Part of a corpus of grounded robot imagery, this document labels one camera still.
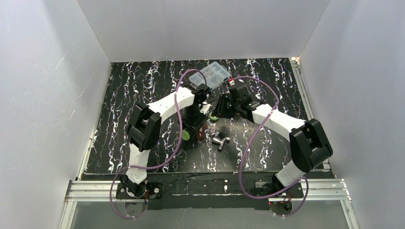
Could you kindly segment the clear plastic organizer box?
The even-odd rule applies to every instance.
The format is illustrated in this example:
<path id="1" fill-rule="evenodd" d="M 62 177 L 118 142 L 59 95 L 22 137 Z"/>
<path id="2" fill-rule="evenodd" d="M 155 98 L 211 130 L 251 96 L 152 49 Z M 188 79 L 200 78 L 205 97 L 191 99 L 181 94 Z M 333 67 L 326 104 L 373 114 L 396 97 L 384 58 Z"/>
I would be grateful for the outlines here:
<path id="1" fill-rule="evenodd" d="M 211 91 L 219 87 L 224 82 L 227 82 L 231 76 L 231 73 L 218 62 L 212 62 L 208 66 L 201 69 L 201 72 L 204 74 L 207 81 L 206 85 Z M 205 83 L 204 78 L 199 72 L 191 75 L 189 77 L 189 81 L 196 86 Z"/>

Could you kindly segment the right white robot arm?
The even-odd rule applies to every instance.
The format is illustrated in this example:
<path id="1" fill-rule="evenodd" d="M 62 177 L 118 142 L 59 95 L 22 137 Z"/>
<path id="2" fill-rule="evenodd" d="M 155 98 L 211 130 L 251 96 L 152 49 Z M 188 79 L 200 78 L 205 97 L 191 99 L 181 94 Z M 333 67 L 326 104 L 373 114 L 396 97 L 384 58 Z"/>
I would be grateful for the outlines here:
<path id="1" fill-rule="evenodd" d="M 258 124 L 258 129 L 266 127 L 275 131 L 290 143 L 291 160 L 273 175 L 268 195 L 249 194 L 243 186 L 243 169 L 239 168 L 239 185 L 248 197 L 265 199 L 281 194 L 333 155 L 332 147 L 319 120 L 313 118 L 305 121 L 284 114 L 252 97 L 248 88 L 240 81 L 230 81 L 227 87 L 229 92 L 220 95 L 213 116 L 231 119 L 239 115 Z"/>

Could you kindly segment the red pill organizer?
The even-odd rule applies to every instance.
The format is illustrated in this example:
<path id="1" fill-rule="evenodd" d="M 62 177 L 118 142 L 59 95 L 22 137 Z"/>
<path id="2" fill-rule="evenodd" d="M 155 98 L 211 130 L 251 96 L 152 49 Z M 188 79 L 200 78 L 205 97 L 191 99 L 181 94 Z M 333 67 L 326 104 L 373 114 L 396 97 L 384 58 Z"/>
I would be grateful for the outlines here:
<path id="1" fill-rule="evenodd" d="M 208 129 L 208 124 L 205 122 L 196 132 L 196 139 L 197 140 L 202 140 L 206 138 L 206 133 L 205 131 Z"/>

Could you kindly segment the chrome faucet tap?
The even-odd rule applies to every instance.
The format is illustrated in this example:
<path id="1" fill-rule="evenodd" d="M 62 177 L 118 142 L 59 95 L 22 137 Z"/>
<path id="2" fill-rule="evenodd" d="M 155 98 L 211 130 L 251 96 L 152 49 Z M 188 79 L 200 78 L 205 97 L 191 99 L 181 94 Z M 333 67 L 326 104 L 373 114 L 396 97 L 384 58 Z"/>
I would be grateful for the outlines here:
<path id="1" fill-rule="evenodd" d="M 225 143 L 229 143 L 230 142 L 230 138 L 229 137 L 225 137 L 220 139 L 219 137 L 213 137 L 212 138 L 212 144 L 217 145 L 217 151 L 221 152 L 222 148 L 224 146 Z"/>

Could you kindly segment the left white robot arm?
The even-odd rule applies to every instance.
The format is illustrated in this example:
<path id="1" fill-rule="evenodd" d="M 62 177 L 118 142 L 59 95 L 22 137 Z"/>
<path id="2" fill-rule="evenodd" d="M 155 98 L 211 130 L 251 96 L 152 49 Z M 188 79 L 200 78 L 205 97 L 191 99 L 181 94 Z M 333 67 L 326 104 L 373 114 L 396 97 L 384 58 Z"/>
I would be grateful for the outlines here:
<path id="1" fill-rule="evenodd" d="M 121 199 L 123 194 L 127 194 L 130 198 L 147 198 L 154 191 L 153 188 L 148 189 L 146 183 L 145 167 L 148 164 L 149 153 L 158 143 L 161 124 L 177 111 L 184 110 L 179 119 L 182 125 L 181 140 L 193 141 L 205 138 L 209 118 L 207 113 L 211 107 L 207 102 L 210 94 L 211 90 L 207 85 L 196 86 L 190 83 L 160 100 L 135 106 L 127 128 L 130 146 L 128 170 L 119 176 L 117 199 Z"/>

